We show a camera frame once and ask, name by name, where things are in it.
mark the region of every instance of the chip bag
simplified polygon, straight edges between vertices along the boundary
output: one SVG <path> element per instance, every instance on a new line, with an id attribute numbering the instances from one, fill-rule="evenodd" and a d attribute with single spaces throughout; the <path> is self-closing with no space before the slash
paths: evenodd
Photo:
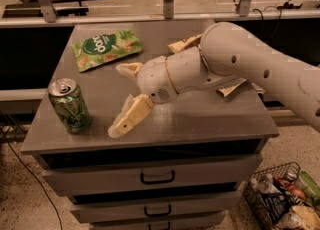
<path id="1" fill-rule="evenodd" d="M 72 45 L 79 72 L 142 51 L 140 40 L 131 30 L 102 34 Z"/>

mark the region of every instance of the desk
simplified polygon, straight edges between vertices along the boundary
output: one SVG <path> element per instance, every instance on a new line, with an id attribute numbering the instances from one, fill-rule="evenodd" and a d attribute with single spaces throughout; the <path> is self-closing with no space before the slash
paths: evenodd
<path id="1" fill-rule="evenodd" d="M 22 145 L 43 177 L 90 229 L 185 229 L 219 224 L 241 196 L 240 183 L 262 161 L 260 151 L 277 127 L 250 83 L 230 97 L 193 91 L 152 113 L 131 132 L 107 130 L 129 94 L 140 92 L 115 70 L 119 62 L 146 62 L 169 54 L 167 44 L 204 31 L 211 20 L 81 24 L 74 28 L 53 80 L 81 87 L 92 123 L 65 131 L 45 96 Z M 143 52 L 79 73 L 72 44 L 112 30 L 131 29 Z"/>

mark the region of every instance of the tiled floor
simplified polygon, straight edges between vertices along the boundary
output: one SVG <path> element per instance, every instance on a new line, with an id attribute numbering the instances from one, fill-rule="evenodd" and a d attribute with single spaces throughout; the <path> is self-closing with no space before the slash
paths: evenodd
<path id="1" fill-rule="evenodd" d="M 265 9 L 282 5 L 287 0 L 254 0 L 252 7 Z M 303 0 L 292 0 L 299 4 Z M 176 0 L 178 13 L 227 12 L 234 11 L 232 0 Z M 17 0 L 0 0 L 0 8 Z M 90 15 L 105 14 L 158 14 L 162 12 L 161 0 L 101 0 L 87 2 Z M 259 169 L 295 161 L 320 183 L 319 140 L 320 134 L 306 126 L 302 120 L 288 111 L 272 112 L 279 126 L 280 136 L 270 139 L 262 152 L 264 161 Z M 21 144 L 12 144 L 19 152 Z M 88 226 L 79 224 L 69 212 L 71 203 L 57 197 L 41 177 L 41 168 L 29 156 L 22 160 L 43 183 L 61 216 L 63 229 L 85 230 Z M 59 221 L 52 205 L 36 180 L 24 169 L 8 145 L 0 145 L 0 229 L 3 230 L 58 230 Z M 259 229 L 245 201 L 242 199 L 219 226 L 210 230 L 253 230 Z"/>

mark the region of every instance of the soda can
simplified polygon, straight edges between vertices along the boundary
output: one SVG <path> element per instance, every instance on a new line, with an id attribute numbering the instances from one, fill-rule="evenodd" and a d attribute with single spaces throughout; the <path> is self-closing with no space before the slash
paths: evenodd
<path id="1" fill-rule="evenodd" d="M 89 125 L 89 112 L 81 89 L 74 80 L 62 78 L 52 82 L 49 100 L 68 132 L 77 133 Z"/>

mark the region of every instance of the gray countertop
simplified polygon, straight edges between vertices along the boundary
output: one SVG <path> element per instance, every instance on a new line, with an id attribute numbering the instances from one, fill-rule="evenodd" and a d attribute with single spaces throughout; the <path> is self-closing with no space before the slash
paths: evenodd
<path id="1" fill-rule="evenodd" d="M 116 64 L 146 62 L 160 55 L 168 55 L 167 44 L 202 33 L 212 23 L 210 20 L 172 20 L 76 25 L 53 80 L 72 78 L 79 84 L 92 117 L 91 125 L 79 134 L 69 134 L 56 116 L 46 94 L 21 152 L 64 153 L 277 135 L 277 127 L 255 90 L 250 83 L 244 83 L 227 98 L 214 90 L 181 94 L 174 102 L 156 105 L 152 113 L 125 136 L 118 139 L 108 136 L 108 128 L 127 96 L 140 93 L 131 80 L 116 71 Z M 122 29 L 131 29 L 136 33 L 141 40 L 143 52 L 79 73 L 72 44 L 94 35 Z"/>

